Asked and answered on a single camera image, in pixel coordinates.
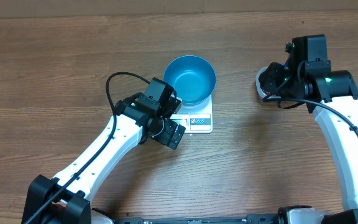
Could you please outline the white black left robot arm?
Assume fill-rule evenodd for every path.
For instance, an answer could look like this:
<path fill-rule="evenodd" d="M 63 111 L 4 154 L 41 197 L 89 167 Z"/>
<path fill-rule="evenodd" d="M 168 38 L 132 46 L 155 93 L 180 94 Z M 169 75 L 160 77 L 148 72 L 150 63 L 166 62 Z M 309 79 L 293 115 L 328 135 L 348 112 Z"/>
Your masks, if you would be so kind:
<path fill-rule="evenodd" d="M 153 78 L 113 108 L 103 132 L 52 179 L 37 176 L 29 186 L 23 223 L 113 223 L 91 207 L 94 196 L 117 163 L 134 147 L 153 139 L 176 149 L 185 127 L 171 120 L 181 106 L 172 86 Z"/>

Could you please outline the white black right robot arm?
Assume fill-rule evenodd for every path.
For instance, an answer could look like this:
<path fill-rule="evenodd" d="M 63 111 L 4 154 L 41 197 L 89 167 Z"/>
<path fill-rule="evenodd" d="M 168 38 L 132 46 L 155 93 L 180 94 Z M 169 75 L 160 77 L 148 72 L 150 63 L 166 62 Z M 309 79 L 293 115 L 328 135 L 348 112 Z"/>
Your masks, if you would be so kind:
<path fill-rule="evenodd" d="M 336 167 L 343 211 L 335 214 L 311 206 L 281 207 L 274 223 L 358 223 L 358 87 L 347 70 L 333 71 L 323 34 L 295 37 L 285 46 L 285 63 L 272 62 L 256 76 L 263 102 L 306 105 L 321 128 Z"/>

